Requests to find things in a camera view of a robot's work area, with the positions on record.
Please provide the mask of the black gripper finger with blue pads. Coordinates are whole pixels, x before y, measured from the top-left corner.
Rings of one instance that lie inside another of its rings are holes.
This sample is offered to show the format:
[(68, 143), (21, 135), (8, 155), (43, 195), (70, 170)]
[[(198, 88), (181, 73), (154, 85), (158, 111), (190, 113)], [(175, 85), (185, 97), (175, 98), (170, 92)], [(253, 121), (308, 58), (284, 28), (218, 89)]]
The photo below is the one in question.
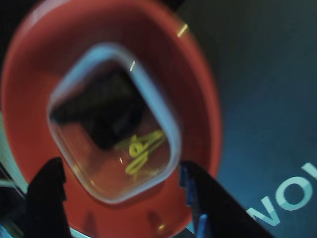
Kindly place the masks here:
[(191, 208), (197, 238), (271, 238), (200, 165), (179, 163), (179, 184)]

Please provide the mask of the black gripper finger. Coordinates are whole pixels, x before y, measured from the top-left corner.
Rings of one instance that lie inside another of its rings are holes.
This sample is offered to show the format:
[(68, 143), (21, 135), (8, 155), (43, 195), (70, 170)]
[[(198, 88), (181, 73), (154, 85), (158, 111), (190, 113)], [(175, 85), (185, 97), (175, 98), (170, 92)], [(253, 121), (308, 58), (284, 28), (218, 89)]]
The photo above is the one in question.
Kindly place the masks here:
[(65, 183), (60, 157), (47, 161), (29, 183), (25, 204), (26, 238), (72, 237), (63, 206)]

